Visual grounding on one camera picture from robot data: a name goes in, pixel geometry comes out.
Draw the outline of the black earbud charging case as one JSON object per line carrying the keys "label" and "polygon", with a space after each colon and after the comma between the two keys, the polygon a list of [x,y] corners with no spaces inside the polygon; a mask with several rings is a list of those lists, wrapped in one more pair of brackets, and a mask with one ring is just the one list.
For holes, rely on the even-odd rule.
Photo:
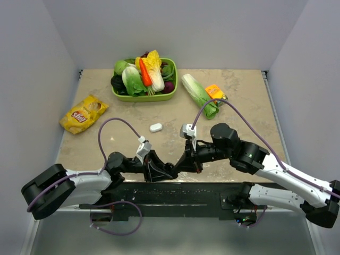
{"label": "black earbud charging case", "polygon": [[174,165],[172,163],[166,163],[163,167],[163,170],[169,175],[175,174]]}

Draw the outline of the white earbud charging case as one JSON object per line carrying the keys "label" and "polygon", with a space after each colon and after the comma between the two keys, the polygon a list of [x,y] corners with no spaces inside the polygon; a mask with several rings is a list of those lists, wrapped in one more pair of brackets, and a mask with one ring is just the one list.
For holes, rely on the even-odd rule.
{"label": "white earbud charging case", "polygon": [[149,131],[151,133],[159,132],[162,129],[163,129],[163,125],[161,123],[156,123],[156,124],[153,124],[149,127]]}

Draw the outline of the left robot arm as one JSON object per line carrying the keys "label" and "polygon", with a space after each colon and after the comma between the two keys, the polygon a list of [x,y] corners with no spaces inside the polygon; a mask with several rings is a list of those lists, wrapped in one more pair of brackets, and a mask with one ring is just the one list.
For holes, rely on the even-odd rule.
{"label": "left robot arm", "polygon": [[109,205],[112,190],[125,180],[124,173],[143,174],[146,182],[173,180],[178,177],[175,166],[163,163],[154,150],[143,160],[127,158],[120,152],[109,155],[104,170],[72,171],[54,164],[25,184],[21,193],[34,219],[44,219],[62,207],[89,204],[97,208]]}

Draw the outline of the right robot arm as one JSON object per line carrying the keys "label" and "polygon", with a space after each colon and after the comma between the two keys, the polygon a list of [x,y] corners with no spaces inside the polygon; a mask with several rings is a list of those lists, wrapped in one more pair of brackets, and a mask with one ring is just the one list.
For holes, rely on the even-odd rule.
{"label": "right robot arm", "polygon": [[175,165],[179,172],[201,173],[203,163],[228,159],[242,173],[260,176],[280,185],[268,188],[243,182],[238,193],[226,201],[240,209],[274,206],[304,213],[308,221],[332,228],[339,213],[339,181],[322,181],[302,173],[276,158],[267,149],[239,138],[227,124],[214,125],[210,130],[212,142],[197,144],[197,129],[183,124],[180,136],[186,139],[182,157]]}

